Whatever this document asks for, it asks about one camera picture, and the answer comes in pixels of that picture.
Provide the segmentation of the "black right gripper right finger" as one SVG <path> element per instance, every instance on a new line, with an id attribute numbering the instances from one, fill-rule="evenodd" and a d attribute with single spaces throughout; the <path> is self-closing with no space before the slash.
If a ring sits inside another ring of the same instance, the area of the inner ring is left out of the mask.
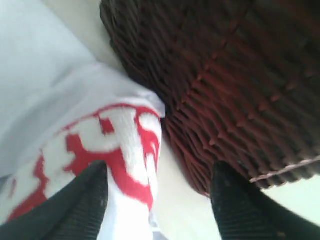
<path id="1" fill-rule="evenodd" d="M 318 240 L 320 228 L 281 206 L 224 161 L 213 166 L 213 214 L 223 240 Z"/>

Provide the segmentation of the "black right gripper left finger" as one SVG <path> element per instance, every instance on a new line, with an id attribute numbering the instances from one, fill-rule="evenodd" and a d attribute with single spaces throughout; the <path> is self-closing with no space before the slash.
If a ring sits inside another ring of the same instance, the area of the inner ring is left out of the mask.
<path id="1" fill-rule="evenodd" d="M 1 225 L 2 240 L 96 240 L 109 197 L 107 166 L 90 164 L 30 212 Z"/>

